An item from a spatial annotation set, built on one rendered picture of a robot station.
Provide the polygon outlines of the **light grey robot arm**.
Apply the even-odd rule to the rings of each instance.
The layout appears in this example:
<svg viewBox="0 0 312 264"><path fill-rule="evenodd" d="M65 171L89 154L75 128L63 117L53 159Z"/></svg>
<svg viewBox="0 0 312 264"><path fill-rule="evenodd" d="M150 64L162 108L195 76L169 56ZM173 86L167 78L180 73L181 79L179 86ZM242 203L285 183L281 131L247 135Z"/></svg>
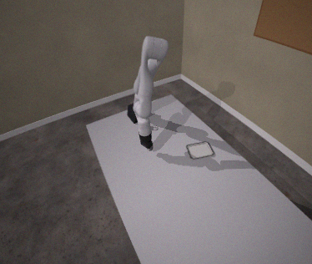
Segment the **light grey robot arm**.
<svg viewBox="0 0 312 264"><path fill-rule="evenodd" d="M133 102L133 111L138 121L138 127L142 130L150 127L149 116L152 110L153 78L160 64L164 61L168 50L169 43L165 39L147 36L143 41L141 73L139 69L138 80L134 85L135 96ZM140 104L141 108L139 108Z"/></svg>

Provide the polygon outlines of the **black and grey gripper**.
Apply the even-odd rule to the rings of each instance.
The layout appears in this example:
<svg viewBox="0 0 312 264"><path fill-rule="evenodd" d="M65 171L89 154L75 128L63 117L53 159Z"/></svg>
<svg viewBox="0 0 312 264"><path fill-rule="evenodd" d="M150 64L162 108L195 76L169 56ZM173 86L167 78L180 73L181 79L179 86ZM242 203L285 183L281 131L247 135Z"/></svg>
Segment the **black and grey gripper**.
<svg viewBox="0 0 312 264"><path fill-rule="evenodd" d="M150 127L148 129L142 130L138 128L138 134L140 138L140 143L147 149L153 150L153 142L152 142L152 130L157 131L158 127L152 123L150 123Z"/></svg>

